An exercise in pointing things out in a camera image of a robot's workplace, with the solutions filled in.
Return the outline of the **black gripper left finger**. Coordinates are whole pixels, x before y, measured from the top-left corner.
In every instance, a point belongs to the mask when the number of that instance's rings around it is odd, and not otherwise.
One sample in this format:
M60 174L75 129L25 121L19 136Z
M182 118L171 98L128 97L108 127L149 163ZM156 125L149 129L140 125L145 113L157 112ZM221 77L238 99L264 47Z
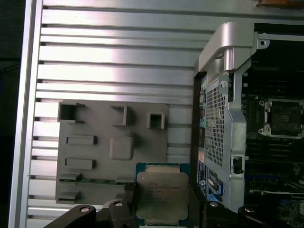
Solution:
M108 201L97 211L92 205L78 205L61 215L47 228L136 228L134 215L136 183L127 183L123 199Z

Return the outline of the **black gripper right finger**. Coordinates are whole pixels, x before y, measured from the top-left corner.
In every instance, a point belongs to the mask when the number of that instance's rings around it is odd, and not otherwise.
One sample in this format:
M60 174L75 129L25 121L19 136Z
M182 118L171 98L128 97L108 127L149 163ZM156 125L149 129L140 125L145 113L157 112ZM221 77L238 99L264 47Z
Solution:
M208 200L197 184L190 184L189 220L192 228L302 228L304 188L294 183L245 183L244 198L235 210L223 201Z

